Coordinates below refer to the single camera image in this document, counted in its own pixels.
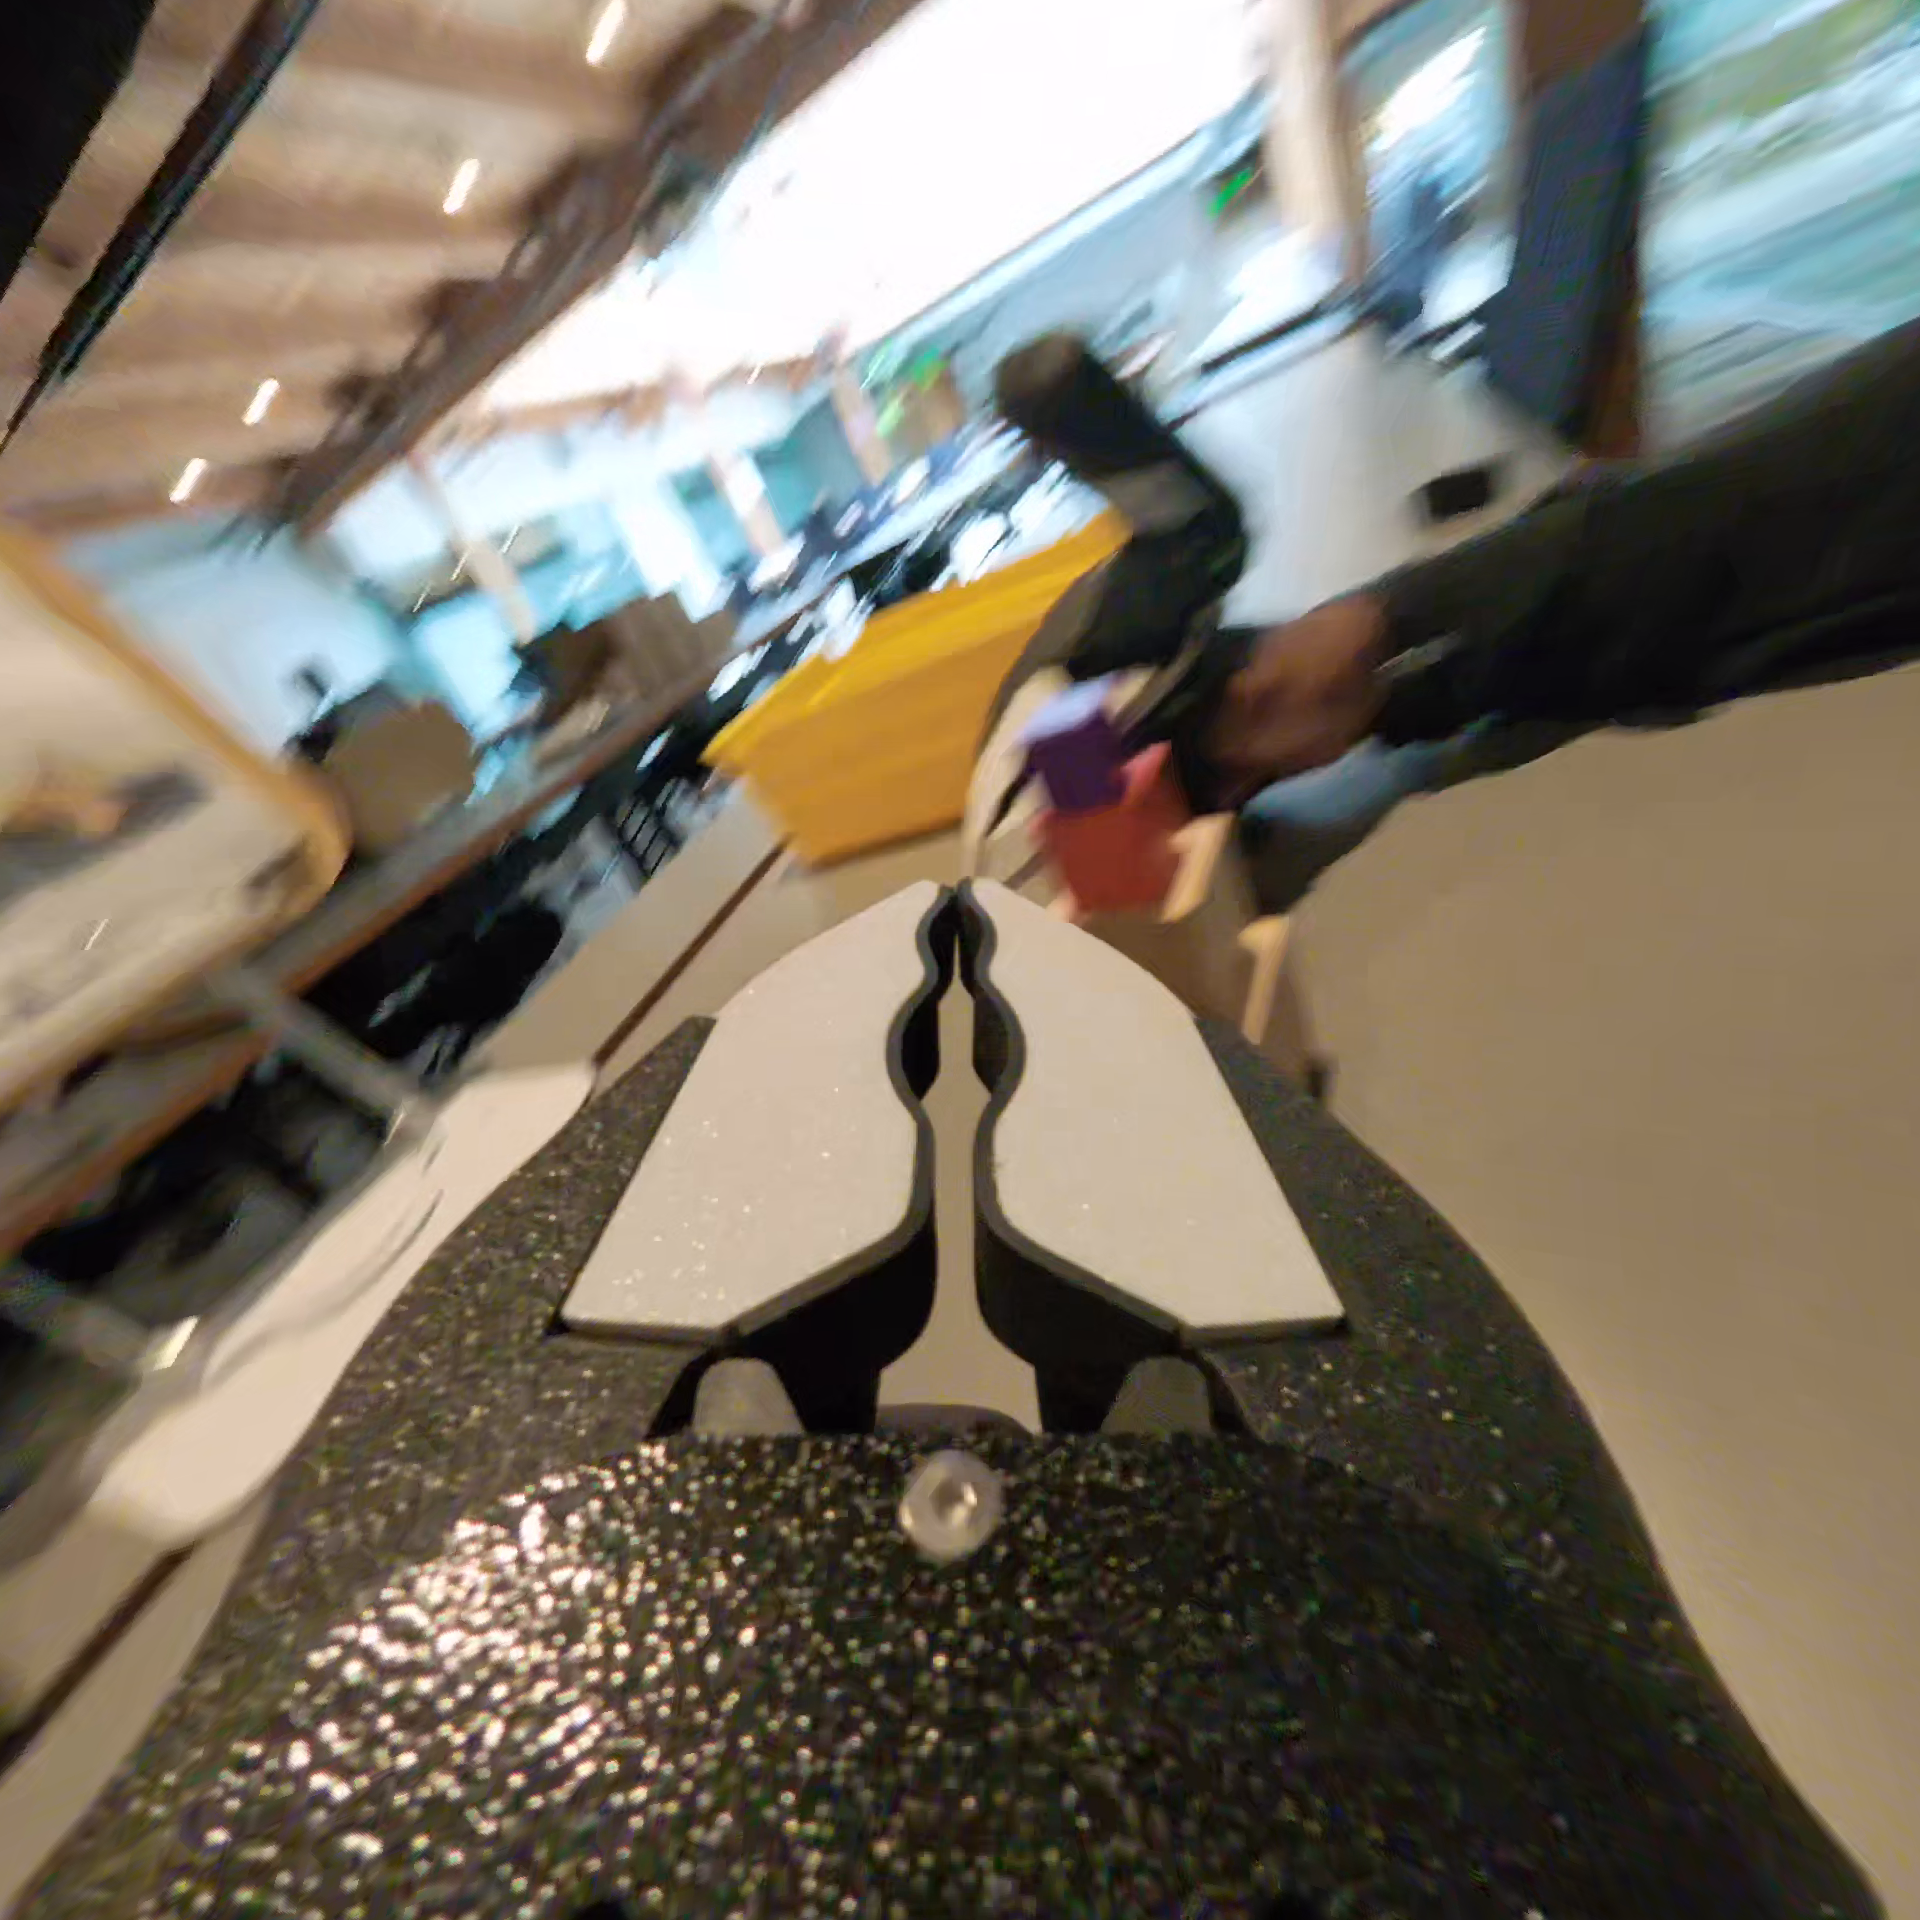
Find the white board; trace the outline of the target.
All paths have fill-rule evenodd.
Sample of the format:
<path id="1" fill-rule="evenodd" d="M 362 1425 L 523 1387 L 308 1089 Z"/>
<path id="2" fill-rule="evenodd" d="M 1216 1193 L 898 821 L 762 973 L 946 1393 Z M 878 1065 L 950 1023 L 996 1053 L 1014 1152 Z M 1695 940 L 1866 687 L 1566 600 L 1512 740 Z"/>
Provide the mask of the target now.
<path id="1" fill-rule="evenodd" d="M 4 1572 L 83 1522 L 169 1553 L 254 1503 L 383 1315 L 582 1113 L 595 1079 L 587 1064 L 490 1071 L 415 1108 L 353 1186 L 204 1313 L 150 1327 L 10 1271 L 4 1327 L 105 1400 L 52 1439 L 4 1441 Z"/>

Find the yellow plastic bin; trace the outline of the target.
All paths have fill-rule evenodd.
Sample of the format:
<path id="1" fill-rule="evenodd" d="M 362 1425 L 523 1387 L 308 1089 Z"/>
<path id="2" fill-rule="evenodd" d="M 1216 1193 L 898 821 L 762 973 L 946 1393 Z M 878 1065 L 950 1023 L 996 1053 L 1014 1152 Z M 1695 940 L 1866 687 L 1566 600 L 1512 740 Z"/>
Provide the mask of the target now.
<path id="1" fill-rule="evenodd" d="M 960 823 L 991 706 L 1042 618 L 1129 538 L 1115 513 L 982 579 L 876 613 L 724 725 L 704 768 L 743 784 L 810 866 Z"/>

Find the person's right hand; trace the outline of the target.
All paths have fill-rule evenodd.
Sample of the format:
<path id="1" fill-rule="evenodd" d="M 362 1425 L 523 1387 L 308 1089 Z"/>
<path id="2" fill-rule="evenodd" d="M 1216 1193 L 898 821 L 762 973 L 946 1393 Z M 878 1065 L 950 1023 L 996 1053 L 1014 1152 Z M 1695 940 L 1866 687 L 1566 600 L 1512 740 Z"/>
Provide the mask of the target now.
<path id="1" fill-rule="evenodd" d="M 1385 704 L 1385 641 L 1385 602 L 1374 593 L 1262 632 L 1194 736 L 1210 812 L 1232 812 L 1367 740 Z"/>

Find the purple wooden cube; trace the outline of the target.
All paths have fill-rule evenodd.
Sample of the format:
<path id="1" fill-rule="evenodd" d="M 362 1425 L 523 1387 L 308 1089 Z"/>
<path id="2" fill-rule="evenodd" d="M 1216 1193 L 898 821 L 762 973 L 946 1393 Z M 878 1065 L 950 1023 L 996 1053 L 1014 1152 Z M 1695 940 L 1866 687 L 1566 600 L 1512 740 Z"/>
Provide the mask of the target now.
<path id="1" fill-rule="evenodd" d="M 1106 679 L 1047 696 L 1023 730 L 1025 770 L 1049 812 L 1083 817 L 1124 801 L 1129 747 Z"/>

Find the dark monitor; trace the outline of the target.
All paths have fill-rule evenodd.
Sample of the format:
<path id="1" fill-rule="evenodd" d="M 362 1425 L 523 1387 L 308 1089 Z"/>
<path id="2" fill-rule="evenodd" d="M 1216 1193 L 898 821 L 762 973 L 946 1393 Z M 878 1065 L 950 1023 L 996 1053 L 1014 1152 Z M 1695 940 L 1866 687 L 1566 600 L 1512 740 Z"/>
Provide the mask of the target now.
<path id="1" fill-rule="evenodd" d="M 1515 250 L 1481 332 L 1487 385 L 1572 452 L 1641 449 L 1649 10 L 1526 2 Z"/>

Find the red wooden cube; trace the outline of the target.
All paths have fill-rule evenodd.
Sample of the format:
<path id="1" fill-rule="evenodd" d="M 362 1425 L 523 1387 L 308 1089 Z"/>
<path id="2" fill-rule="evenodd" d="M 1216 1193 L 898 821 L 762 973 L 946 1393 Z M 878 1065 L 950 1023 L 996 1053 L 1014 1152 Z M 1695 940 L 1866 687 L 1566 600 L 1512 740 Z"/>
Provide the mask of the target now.
<path id="1" fill-rule="evenodd" d="M 1179 834 L 1191 821 L 1171 747 L 1128 759 L 1106 799 L 1066 804 L 1040 783 L 1040 850 L 1078 917 L 1160 909 L 1182 868 Z"/>

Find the wood-edged board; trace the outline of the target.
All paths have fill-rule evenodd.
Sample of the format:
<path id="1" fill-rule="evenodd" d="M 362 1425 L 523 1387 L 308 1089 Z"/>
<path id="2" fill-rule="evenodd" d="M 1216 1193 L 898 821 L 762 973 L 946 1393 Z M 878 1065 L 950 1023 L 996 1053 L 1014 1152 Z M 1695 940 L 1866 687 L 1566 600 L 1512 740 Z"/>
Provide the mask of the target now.
<path id="1" fill-rule="evenodd" d="M 346 815 L 28 536 L 2 539 L 2 1108 L 48 1097 L 342 879 Z"/>

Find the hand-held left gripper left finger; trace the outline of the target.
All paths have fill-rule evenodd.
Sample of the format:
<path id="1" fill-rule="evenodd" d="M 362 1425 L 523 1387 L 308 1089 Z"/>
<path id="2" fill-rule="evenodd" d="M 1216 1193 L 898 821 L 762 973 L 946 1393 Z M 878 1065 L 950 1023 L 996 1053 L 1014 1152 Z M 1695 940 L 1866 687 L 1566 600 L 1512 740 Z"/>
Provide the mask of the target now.
<path id="1" fill-rule="evenodd" d="M 806 1434 L 868 1434 L 940 1280 L 940 1005 L 955 891 L 918 880 L 711 1023 L 560 1305 L 560 1333 L 770 1370 Z"/>

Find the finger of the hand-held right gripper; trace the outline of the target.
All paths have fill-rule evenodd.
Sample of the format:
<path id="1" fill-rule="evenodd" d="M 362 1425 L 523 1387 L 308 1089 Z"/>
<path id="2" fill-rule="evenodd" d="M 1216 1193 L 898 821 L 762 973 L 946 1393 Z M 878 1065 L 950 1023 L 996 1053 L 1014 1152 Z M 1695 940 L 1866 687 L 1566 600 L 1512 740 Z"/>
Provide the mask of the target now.
<path id="1" fill-rule="evenodd" d="M 1203 671 L 1168 666 L 1118 712 L 1120 759 L 1160 753 L 1178 783 L 1203 777 Z"/>
<path id="2" fill-rule="evenodd" d="M 979 743 L 966 802 L 966 879 L 1020 890 L 1040 868 L 1036 821 L 1042 799 L 1027 770 L 1025 731 L 1066 690 L 1066 673 L 1044 666 L 1000 690 Z"/>

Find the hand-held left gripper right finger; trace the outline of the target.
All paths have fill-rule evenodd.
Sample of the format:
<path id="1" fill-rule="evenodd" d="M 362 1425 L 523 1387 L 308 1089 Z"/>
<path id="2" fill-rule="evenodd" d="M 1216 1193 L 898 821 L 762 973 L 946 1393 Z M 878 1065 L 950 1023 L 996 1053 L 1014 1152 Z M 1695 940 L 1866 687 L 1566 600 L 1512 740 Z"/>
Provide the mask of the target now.
<path id="1" fill-rule="evenodd" d="M 985 1107 L 972 1146 L 985 1328 L 1044 1434 L 1096 1434 L 1143 1363 L 1342 1337 L 1313 1249 L 1198 1015 L 996 880 L 955 895 Z"/>

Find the natural wooden cube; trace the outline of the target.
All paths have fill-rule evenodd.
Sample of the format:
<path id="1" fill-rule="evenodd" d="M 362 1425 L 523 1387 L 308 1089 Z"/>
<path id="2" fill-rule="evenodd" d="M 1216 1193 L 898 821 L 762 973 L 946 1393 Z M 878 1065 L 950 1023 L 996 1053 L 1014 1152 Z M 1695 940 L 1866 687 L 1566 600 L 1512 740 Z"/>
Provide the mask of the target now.
<path id="1" fill-rule="evenodd" d="M 1305 991 L 1292 957 L 1292 920 L 1252 920 L 1239 931 L 1235 947 L 1241 1036 L 1283 1079 L 1315 1099 L 1326 1099 L 1331 1065 L 1313 1036 Z"/>
<path id="2" fill-rule="evenodd" d="M 1215 925 L 1238 935 L 1257 920 L 1257 898 L 1241 857 L 1239 817 L 1190 818 L 1174 836 L 1175 874 L 1161 900 L 1166 925 Z"/>

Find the person's right forearm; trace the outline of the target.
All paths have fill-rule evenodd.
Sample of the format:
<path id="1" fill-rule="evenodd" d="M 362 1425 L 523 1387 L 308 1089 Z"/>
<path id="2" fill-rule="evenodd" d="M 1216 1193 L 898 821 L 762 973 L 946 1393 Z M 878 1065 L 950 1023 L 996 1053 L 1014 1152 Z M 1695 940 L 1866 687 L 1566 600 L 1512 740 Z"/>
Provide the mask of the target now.
<path id="1" fill-rule="evenodd" d="M 1918 655 L 1918 325 L 1374 588 L 1376 736 L 1667 730 Z"/>

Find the long brown desk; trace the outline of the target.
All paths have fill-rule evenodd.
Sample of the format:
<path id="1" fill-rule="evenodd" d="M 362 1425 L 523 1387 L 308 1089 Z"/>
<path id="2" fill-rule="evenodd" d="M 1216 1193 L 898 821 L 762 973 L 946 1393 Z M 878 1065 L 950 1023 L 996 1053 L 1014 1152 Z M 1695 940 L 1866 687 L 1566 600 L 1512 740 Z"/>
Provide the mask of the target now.
<path id="1" fill-rule="evenodd" d="M 243 956 L 271 991 L 300 999 L 423 915 L 466 924 L 494 895 L 514 895 L 600 827 L 646 885 L 687 841 L 676 821 L 697 755 L 719 731 L 711 709 L 762 667 L 769 641 L 738 644 L 706 676 L 683 673 L 646 704 L 552 762 L 521 762 L 484 795 L 447 810 L 399 850 L 347 872 L 300 921 Z M 267 1026 L 215 999 L 218 967 L 107 1040 L 83 1048 L 83 1077 L 23 1141 L 4 1146 L 4 1258 L 66 1223 L 134 1162 L 228 1092 L 275 1050 Z"/>

